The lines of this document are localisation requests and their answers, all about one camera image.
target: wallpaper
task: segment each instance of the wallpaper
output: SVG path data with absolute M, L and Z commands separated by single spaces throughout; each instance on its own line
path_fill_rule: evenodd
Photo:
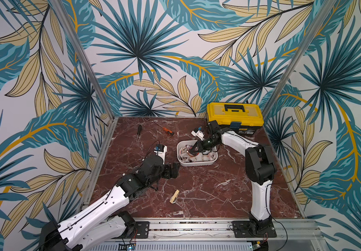
M 64 3 L 87 47 L 89 2 Z M 0 251 L 79 209 L 108 122 L 48 1 L 0 0 Z
M 320 29 L 323 42 L 313 41 L 265 123 L 302 210 L 342 251 L 361 250 L 361 0 L 346 4 L 342 20 L 326 19 L 334 29 Z
M 214 101 L 263 107 L 323 2 L 93 1 L 82 37 L 94 37 L 85 52 L 116 116 L 204 116 Z

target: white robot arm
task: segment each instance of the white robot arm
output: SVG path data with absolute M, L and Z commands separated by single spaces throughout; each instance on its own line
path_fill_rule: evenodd
M 134 173 L 121 177 L 107 194 L 85 210 L 60 223 L 47 223 L 41 229 L 38 250 L 86 251 L 111 238 L 129 238 L 135 221 L 128 212 L 100 223 L 142 196 L 160 178 L 178 177 L 179 163 L 164 165 L 166 151 L 167 146 L 158 144 L 154 153 L 148 155 Z
M 230 146 L 245 157 L 246 175 L 252 182 L 253 203 L 249 216 L 249 233 L 262 237 L 272 226 L 269 214 L 269 190 L 276 169 L 271 148 L 250 141 L 229 128 L 220 128 L 217 121 L 208 123 L 210 138 L 199 140 L 188 150 L 191 155 L 210 150 L 220 143 Z

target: white plastic bin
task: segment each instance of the white plastic bin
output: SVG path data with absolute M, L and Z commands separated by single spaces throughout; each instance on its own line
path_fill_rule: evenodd
M 177 145 L 177 156 L 178 156 L 178 161 L 181 163 L 182 166 L 197 166 L 197 165 L 212 165 L 214 162 L 216 162 L 216 160 L 218 159 L 218 153 L 214 153 L 215 158 L 213 161 L 203 161 L 203 154 L 199 153 L 195 158 L 198 160 L 196 162 L 190 162 L 190 163 L 184 163 L 179 159 L 179 151 L 181 148 L 183 148 L 185 145 L 194 145 L 197 142 L 197 140 L 185 140 L 185 141 L 181 141 L 178 143 Z

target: vent grille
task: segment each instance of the vent grille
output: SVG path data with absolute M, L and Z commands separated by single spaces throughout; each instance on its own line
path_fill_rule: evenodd
M 250 242 L 235 243 L 235 242 L 203 242 L 196 241 L 193 244 L 182 241 L 155 241 L 152 244 L 143 242 L 137 243 L 135 251 L 252 251 Z M 117 251 L 117 242 L 104 242 L 90 251 Z

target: screwdriver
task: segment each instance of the screwdriver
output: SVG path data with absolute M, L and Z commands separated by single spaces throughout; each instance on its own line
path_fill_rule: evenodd
M 174 132 L 173 132 L 173 131 L 169 130 L 169 129 L 166 128 L 166 127 L 163 127 L 162 125 L 160 125 L 159 123 L 157 123 L 157 122 L 155 122 L 155 121 L 154 121 L 154 123 L 156 123 L 157 125 L 159 125 L 160 127 L 162 127 L 163 130 L 164 130 L 166 133 L 168 133 L 169 135 L 171 135 L 171 136 L 174 135 Z
M 140 132 L 142 131 L 142 125 L 140 124 L 137 128 L 137 137 L 136 137 L 136 142 L 137 140 L 139 139 L 139 136 L 140 136 Z

